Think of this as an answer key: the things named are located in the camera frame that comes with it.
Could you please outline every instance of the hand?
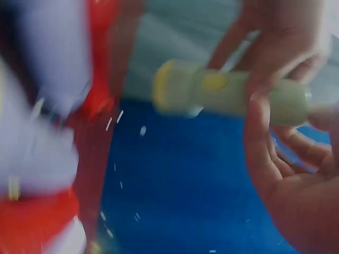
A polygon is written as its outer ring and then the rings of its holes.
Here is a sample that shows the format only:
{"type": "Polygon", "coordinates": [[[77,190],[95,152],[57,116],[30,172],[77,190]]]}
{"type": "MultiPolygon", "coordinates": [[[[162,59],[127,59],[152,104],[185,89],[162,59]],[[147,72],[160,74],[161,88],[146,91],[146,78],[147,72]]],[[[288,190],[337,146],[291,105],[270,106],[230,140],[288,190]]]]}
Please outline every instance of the hand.
{"type": "Polygon", "coordinates": [[[278,129],[279,139],[314,168],[315,173],[310,173],[276,151],[269,117],[267,98],[254,94],[244,128],[246,164],[253,185],[280,233],[298,251],[339,253],[339,169],[331,147],[317,144],[297,130],[278,129]]]}
{"type": "Polygon", "coordinates": [[[208,68],[220,69],[246,36],[260,35],[235,70],[250,71],[247,97],[281,77],[309,82],[331,51],[325,0],[244,0],[239,18],[219,42],[208,68]]]}

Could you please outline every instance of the blue mat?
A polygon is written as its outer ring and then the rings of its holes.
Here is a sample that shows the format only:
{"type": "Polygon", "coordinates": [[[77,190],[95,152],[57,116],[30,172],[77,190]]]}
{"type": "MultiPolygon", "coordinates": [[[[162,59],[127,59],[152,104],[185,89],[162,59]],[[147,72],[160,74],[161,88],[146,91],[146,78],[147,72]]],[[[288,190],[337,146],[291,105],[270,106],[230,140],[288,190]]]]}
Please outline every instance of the blue mat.
{"type": "MultiPolygon", "coordinates": [[[[149,103],[126,100],[121,108],[98,229],[104,253],[296,253],[249,180],[242,121],[164,117],[149,103]]],[[[324,133],[303,131],[328,142],[324,133]]]]}

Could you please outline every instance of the yellow cap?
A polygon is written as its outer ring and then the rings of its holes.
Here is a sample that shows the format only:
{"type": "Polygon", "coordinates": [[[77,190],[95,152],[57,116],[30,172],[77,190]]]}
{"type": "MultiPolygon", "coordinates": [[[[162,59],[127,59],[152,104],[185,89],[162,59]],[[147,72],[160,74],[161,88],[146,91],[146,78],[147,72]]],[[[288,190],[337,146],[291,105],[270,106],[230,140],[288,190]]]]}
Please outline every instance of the yellow cap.
{"type": "Polygon", "coordinates": [[[153,102],[159,109],[166,109],[167,100],[166,100],[166,82],[168,79],[168,74],[173,68],[175,60],[169,60],[164,63],[160,69],[155,73],[153,80],[153,102]]]}

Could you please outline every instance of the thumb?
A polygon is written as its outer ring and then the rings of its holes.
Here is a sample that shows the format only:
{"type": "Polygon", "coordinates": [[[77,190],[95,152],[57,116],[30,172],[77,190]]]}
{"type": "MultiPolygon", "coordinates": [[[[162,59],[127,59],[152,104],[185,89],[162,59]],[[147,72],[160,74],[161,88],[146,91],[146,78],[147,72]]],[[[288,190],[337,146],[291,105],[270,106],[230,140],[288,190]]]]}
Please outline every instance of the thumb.
{"type": "Polygon", "coordinates": [[[255,60],[246,85],[246,97],[258,90],[270,90],[276,80],[286,76],[307,58],[309,42],[295,34],[272,37],[255,60]]]}

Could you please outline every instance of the person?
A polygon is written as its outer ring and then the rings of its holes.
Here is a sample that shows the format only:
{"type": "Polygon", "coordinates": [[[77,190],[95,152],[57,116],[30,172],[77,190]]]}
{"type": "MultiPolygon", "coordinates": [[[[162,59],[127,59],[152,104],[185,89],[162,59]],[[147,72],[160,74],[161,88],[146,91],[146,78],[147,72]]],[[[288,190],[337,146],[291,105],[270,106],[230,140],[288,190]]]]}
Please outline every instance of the person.
{"type": "Polygon", "coordinates": [[[273,126],[278,138],[305,165],[292,163],[270,137],[266,97],[275,80],[308,83],[331,52],[325,0],[244,0],[238,19],[219,42],[208,68],[220,69],[249,32],[260,35],[236,70],[249,71],[244,150],[248,173],[273,223],[301,253],[339,253],[339,114],[322,110],[310,123],[331,132],[332,147],[297,129],[273,126]]]}

